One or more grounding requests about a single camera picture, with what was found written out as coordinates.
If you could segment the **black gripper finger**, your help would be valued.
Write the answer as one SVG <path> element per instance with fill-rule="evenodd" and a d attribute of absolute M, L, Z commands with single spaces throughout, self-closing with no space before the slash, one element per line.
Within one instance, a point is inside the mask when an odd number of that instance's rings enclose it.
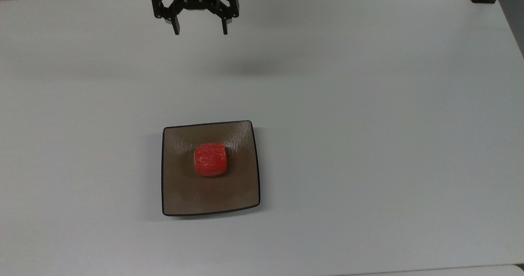
<path fill-rule="evenodd" d="M 239 1 L 238 0 L 212 0 L 212 6 L 215 10 L 215 15 L 221 19 L 221 27 L 223 34 L 228 34 L 228 24 L 234 18 L 239 16 Z"/>
<path fill-rule="evenodd" d="M 176 2 L 172 2 L 170 6 L 165 6 L 163 1 L 164 0 L 151 0 L 154 16 L 157 19 L 163 19 L 166 23 L 171 24 L 175 35 L 180 35 L 180 23 L 178 21 L 180 11 L 177 8 Z"/>

